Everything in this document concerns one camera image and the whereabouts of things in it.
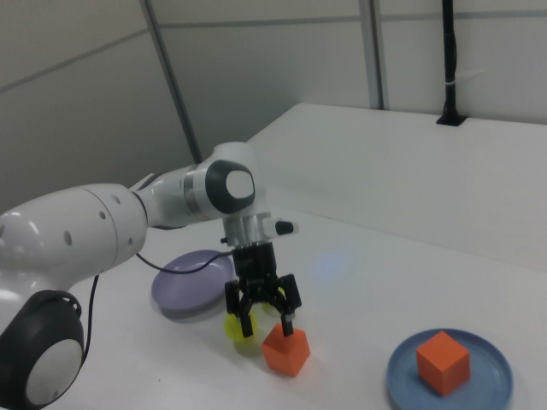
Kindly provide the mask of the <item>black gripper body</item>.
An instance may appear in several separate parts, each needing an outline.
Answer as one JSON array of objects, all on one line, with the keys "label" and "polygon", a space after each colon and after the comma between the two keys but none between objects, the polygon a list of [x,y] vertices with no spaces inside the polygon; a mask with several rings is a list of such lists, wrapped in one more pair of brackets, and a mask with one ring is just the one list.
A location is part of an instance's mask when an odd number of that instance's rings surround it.
[{"label": "black gripper body", "polygon": [[233,262],[243,296],[254,303],[273,303],[279,288],[274,246],[262,243],[235,249]]}]

